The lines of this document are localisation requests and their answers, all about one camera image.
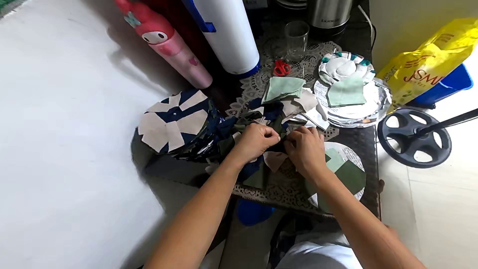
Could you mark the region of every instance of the pink water bottle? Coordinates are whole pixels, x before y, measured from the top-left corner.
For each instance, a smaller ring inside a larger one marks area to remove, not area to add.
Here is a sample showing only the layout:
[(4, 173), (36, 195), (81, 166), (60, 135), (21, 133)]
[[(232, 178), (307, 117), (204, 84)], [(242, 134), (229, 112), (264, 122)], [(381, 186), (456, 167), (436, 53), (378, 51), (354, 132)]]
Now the pink water bottle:
[(205, 89), (211, 85), (209, 72), (166, 18), (140, 2), (116, 0), (116, 4), (136, 33), (194, 87)]

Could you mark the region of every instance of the scissors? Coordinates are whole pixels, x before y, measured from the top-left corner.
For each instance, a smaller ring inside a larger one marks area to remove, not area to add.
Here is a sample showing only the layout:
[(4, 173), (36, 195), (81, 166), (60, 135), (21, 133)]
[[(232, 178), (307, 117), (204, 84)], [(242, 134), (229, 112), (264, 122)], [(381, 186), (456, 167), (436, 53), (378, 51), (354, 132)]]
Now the scissors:
[(279, 77), (287, 76), (291, 72), (291, 66), (282, 59), (275, 60), (274, 74)]

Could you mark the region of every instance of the white cylinder container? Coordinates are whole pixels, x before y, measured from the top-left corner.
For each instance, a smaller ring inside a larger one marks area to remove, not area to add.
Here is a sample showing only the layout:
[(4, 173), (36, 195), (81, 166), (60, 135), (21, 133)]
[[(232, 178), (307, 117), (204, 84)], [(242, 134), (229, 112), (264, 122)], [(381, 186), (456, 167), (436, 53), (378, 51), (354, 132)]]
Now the white cylinder container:
[(260, 58), (242, 0), (183, 0), (222, 67), (239, 78), (259, 70)]

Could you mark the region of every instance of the yellow plastic bag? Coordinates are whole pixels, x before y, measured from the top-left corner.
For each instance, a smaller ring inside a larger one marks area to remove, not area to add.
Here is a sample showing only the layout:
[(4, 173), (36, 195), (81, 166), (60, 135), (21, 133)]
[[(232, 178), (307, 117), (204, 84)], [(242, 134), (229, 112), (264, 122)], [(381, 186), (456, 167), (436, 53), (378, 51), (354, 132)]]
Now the yellow plastic bag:
[(456, 19), (417, 50), (394, 57), (377, 75), (392, 93), (388, 113), (429, 90), (459, 66), (478, 43), (478, 19)]

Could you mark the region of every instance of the glass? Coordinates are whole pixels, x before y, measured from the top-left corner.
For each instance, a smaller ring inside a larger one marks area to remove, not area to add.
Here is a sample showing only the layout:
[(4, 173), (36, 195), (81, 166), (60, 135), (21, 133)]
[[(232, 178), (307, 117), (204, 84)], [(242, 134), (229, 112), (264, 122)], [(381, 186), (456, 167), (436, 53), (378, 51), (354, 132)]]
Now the glass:
[(287, 61), (300, 62), (305, 56), (305, 47), (309, 36), (309, 24), (293, 21), (285, 26), (287, 42)]

